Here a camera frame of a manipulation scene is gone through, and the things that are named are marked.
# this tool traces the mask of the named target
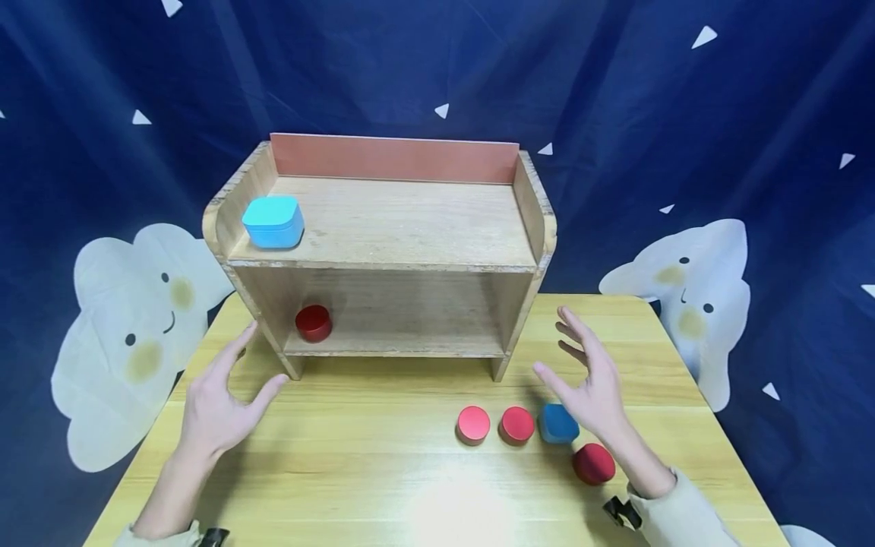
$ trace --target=blue box lid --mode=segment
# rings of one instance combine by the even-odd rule
[[[243,213],[246,228],[279,230],[291,225],[298,210],[298,200],[293,196],[263,196],[249,202]]]

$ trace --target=pink back panel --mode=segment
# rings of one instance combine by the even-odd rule
[[[276,170],[292,177],[513,184],[516,143],[271,133]]]

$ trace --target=forearm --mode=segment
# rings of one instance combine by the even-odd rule
[[[677,478],[650,450],[641,435],[624,421],[601,439],[642,498],[655,500],[671,492]]]
[[[157,540],[188,530],[200,492],[215,460],[177,450],[164,464],[157,484],[136,519],[132,531],[142,539]]]
[[[629,479],[629,500],[652,547],[738,545],[689,479],[663,464],[629,424],[602,439]]]

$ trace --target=shelf leg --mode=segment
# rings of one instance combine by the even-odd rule
[[[494,357],[489,361],[492,362],[493,382],[501,382],[501,379],[504,378],[505,371],[508,370],[508,364],[510,364],[510,355],[505,355],[504,357]]]
[[[300,380],[301,376],[304,375],[304,357],[296,357],[292,355],[286,354],[276,354],[279,357],[279,361],[285,367],[285,371],[289,373],[289,378],[292,380]]]

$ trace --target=cloud mouth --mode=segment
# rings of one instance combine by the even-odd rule
[[[176,313],[174,313],[173,310],[170,311],[170,316],[171,316],[171,318],[173,319],[173,321],[172,321],[172,323],[170,324],[170,326],[167,327],[167,330],[164,331],[162,334],[167,334],[167,333],[169,333],[171,330],[173,330],[173,327],[176,326]]]

